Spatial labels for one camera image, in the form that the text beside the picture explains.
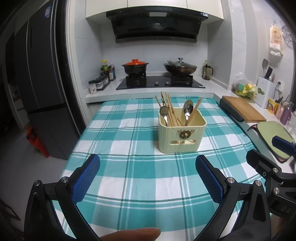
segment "blue gripper pad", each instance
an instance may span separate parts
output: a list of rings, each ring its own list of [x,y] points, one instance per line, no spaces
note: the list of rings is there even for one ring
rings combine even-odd
[[[91,154],[82,167],[77,168],[70,176],[76,182],[72,185],[72,201],[74,204],[81,202],[89,189],[94,177],[100,168],[100,158],[96,154]]]
[[[226,193],[226,183],[225,185],[221,184],[221,180],[218,181],[217,178],[221,178],[221,175],[223,174],[221,173],[219,174],[219,177],[216,177],[215,175],[217,175],[217,171],[209,163],[204,155],[199,155],[196,157],[195,168],[213,201],[221,204],[224,194]]]
[[[295,144],[286,141],[285,139],[275,136],[272,138],[272,145],[282,152],[286,153],[289,156],[294,156],[296,155],[296,146]]]

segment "green cutting board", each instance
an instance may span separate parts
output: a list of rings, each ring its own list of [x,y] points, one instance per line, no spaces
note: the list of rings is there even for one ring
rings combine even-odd
[[[267,145],[284,160],[289,159],[289,155],[282,152],[278,148],[275,148],[272,145],[272,138],[274,136],[279,136],[289,142],[295,142],[294,139],[290,136],[290,134],[286,131],[286,129],[276,121],[267,121],[267,122],[259,122],[257,124],[257,129],[260,132],[263,139],[266,141]]]

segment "white upper cabinet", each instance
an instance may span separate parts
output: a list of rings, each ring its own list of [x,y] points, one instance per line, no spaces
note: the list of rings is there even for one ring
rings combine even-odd
[[[187,7],[224,19],[221,0],[187,0]]]
[[[187,8],[186,0],[127,0],[127,1],[128,1],[128,7],[170,6],[170,7]]]
[[[98,13],[128,7],[127,0],[86,0],[86,17]]]

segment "black range hood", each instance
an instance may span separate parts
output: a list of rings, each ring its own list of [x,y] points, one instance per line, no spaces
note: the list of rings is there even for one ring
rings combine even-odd
[[[106,12],[117,43],[134,40],[194,42],[207,14],[165,6],[127,7]]]

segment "pot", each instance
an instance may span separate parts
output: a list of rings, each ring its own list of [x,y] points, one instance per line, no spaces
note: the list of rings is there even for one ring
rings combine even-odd
[[[183,62],[183,58],[178,58],[178,62],[172,62],[168,60],[163,64],[165,69],[175,76],[185,76],[193,74],[196,71],[197,66]]]
[[[146,67],[148,63],[133,59],[131,62],[123,64],[124,71],[128,75],[142,75],[146,73]]]

